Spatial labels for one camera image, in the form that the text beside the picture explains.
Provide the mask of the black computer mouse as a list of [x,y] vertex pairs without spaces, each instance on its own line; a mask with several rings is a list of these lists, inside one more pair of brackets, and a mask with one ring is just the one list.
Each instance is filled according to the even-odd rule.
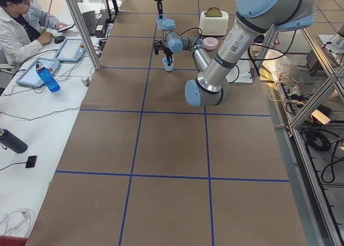
[[55,44],[60,44],[60,43],[62,43],[65,40],[65,38],[66,37],[64,37],[64,36],[57,36],[57,37],[54,38],[54,43]]

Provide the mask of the dark grey thermos bottle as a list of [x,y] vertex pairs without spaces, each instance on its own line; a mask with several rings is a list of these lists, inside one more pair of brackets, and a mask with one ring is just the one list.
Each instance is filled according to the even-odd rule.
[[1,144],[17,154],[22,154],[28,149],[24,141],[4,128],[1,128]]

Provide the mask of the pink plastic bowl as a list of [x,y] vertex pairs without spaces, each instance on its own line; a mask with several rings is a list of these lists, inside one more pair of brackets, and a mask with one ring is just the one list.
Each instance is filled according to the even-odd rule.
[[214,37],[207,37],[203,39],[203,45],[204,48],[207,50],[214,50],[217,48],[219,44],[218,39],[214,38]]

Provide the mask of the near teach pendant tablet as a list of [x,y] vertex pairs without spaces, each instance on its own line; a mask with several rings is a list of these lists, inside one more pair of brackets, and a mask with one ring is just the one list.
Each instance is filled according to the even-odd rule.
[[41,78],[38,76],[35,65],[41,61],[44,66],[49,69],[54,76],[55,72],[59,69],[60,61],[39,57],[18,77],[16,83],[22,86],[29,86],[32,88],[39,88],[44,85]]

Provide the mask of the teach pendant tablet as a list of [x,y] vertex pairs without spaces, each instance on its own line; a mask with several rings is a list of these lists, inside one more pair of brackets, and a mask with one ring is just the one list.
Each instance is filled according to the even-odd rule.
[[56,54],[54,60],[60,62],[77,62],[85,54],[85,45],[81,39],[65,39]]
[[39,88],[44,85],[41,78],[38,76],[35,65],[41,61],[44,66],[49,69],[54,76],[55,72],[59,69],[60,61],[39,57],[18,77],[16,83],[22,86],[29,86],[32,88]]

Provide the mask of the black keyboard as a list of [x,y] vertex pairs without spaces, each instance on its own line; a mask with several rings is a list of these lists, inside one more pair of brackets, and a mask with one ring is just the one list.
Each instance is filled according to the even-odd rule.
[[95,10],[87,11],[81,14],[90,36],[95,35],[96,13]]

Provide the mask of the far teach pendant tablet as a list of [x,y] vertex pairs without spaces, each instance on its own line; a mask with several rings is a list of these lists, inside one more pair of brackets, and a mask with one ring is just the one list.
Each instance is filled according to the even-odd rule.
[[77,62],[85,54],[85,45],[81,39],[65,39],[56,54],[54,60],[60,62]]

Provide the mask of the aluminium side frame rail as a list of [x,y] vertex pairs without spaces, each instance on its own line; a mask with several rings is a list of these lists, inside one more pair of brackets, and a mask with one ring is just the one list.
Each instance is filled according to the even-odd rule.
[[343,245],[343,59],[329,47],[335,34],[330,24],[302,30],[288,55],[293,83],[279,86],[313,208],[310,245]]

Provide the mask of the aluminium frame post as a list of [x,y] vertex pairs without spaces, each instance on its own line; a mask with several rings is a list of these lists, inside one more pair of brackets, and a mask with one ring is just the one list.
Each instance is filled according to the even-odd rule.
[[100,68],[100,61],[96,54],[94,45],[91,41],[91,37],[89,35],[89,32],[87,30],[87,27],[84,23],[84,20],[82,18],[80,9],[78,7],[77,0],[65,0],[68,6],[68,9],[70,11],[70,14],[72,16],[73,21],[76,24],[76,27],[78,29],[78,32],[84,42],[85,49],[88,53],[89,58],[91,59],[92,65],[95,70],[98,70]]

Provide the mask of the small metal cup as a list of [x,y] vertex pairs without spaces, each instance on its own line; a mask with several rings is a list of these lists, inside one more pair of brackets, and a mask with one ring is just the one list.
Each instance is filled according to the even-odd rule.
[[81,81],[82,81],[83,85],[86,87],[88,87],[90,84],[90,78],[89,77],[82,77]]

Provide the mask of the smartphone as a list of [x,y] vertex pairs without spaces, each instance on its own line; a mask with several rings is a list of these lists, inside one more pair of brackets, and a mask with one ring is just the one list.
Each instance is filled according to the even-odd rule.
[[67,26],[64,26],[64,27],[61,27],[58,29],[58,32],[61,33],[61,32],[65,32],[71,28],[73,28],[75,26],[75,24],[70,24],[70,25],[67,25]]

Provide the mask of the brown toast slice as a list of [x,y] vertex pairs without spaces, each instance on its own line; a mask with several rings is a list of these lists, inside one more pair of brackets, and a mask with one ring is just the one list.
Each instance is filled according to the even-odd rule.
[[210,7],[206,11],[206,16],[207,17],[221,17],[221,11],[218,7]]

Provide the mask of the blue water bottle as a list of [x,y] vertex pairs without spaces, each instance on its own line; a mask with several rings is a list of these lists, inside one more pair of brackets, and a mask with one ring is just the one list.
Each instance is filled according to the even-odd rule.
[[44,85],[48,87],[50,92],[59,92],[60,86],[55,80],[49,69],[47,69],[41,61],[38,61],[35,65],[38,76],[43,81]]

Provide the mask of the cream two-slot toaster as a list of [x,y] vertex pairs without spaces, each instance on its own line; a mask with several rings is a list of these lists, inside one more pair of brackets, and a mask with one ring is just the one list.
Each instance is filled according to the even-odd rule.
[[220,11],[220,17],[208,17],[206,11],[200,14],[199,28],[204,36],[223,36],[228,29],[228,13]]

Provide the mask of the person in white coat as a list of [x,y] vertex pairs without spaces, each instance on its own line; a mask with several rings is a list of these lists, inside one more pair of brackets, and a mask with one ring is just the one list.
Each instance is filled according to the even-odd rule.
[[55,16],[31,5],[33,0],[1,0],[1,50],[11,66],[21,65],[51,42],[67,26]]

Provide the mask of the small black square device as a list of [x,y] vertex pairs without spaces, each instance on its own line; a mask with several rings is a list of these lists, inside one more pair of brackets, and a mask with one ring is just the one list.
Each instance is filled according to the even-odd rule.
[[34,168],[36,164],[36,160],[37,160],[37,155],[29,156],[27,158],[25,168],[26,169]]

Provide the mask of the blue cup robot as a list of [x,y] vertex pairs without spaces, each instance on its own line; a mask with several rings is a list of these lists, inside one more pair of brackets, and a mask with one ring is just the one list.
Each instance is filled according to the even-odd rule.
[[168,30],[169,29],[169,20],[166,15],[157,15],[156,24],[159,30]]
[[162,62],[163,62],[163,67],[164,67],[165,71],[170,72],[174,69],[174,63],[169,62],[167,57],[164,57],[162,59]]

